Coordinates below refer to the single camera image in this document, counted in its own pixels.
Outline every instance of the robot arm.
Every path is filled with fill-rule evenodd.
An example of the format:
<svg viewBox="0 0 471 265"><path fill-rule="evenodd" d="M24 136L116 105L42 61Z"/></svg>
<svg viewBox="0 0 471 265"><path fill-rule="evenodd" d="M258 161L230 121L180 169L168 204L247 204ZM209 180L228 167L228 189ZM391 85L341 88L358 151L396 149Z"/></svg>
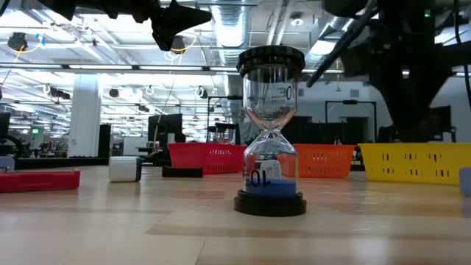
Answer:
<svg viewBox="0 0 471 265"><path fill-rule="evenodd" d="M471 43L435 44L436 14L450 5L453 0L326 1L325 9L334 15L355 17L365 6L366 11L325 58L308 87L340 57L346 77L369 76L402 141L428 141L427 131L435 124L429 108L433 98L453 76L452 67L471 63ZM377 13L379 19L372 20Z"/></svg>

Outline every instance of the red tray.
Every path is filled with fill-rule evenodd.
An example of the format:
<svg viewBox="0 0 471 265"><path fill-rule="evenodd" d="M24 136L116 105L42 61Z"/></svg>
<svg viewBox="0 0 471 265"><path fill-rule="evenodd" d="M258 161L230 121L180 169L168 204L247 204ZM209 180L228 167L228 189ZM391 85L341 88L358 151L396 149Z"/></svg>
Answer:
<svg viewBox="0 0 471 265"><path fill-rule="evenodd" d="M50 191L76 189L80 171L71 172L11 172L0 174L0 192Z"/></svg>

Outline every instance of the printed number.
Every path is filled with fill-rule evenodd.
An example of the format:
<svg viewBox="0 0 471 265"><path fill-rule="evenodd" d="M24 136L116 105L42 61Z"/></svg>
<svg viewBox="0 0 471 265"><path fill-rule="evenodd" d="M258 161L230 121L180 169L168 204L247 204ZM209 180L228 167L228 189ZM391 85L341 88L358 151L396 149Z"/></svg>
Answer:
<svg viewBox="0 0 471 265"><path fill-rule="evenodd" d="M254 174L257 174L257 182L254 181ZM265 170L262 171L262 186L265 188L270 185L270 181L266 181L266 172ZM260 185L260 173L258 173L257 170L252 171L252 174L250 175L250 182L252 186L258 187Z"/></svg>
<svg viewBox="0 0 471 265"><path fill-rule="evenodd" d="M286 89L286 99L290 100L293 96L293 88L291 86L288 86Z"/></svg>

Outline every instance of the red basket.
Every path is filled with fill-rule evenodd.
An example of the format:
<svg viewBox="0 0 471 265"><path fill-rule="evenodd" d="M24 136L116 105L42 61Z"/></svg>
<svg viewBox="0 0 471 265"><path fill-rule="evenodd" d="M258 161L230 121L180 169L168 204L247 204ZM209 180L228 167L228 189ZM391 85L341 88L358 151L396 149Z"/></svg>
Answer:
<svg viewBox="0 0 471 265"><path fill-rule="evenodd" d="M244 165L245 148L232 144L169 144L171 166L203 168L203 174L238 173Z"/></svg>

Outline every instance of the computer monitor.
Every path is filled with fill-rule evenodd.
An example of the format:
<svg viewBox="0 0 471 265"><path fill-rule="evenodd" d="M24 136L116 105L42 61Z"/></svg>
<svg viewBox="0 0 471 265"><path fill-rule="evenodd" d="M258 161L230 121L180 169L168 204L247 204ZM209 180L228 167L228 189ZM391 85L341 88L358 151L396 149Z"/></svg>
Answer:
<svg viewBox="0 0 471 265"><path fill-rule="evenodd" d="M148 141L154 141L154 134L155 129L158 126L158 135L157 140L159 141L160 145L167 144L167 135L169 133L174 133L175 138L178 138L182 135L183 130L183 114L169 114L169 115L162 115L159 122L159 116L150 116L149 117L149 127L147 132Z"/></svg>

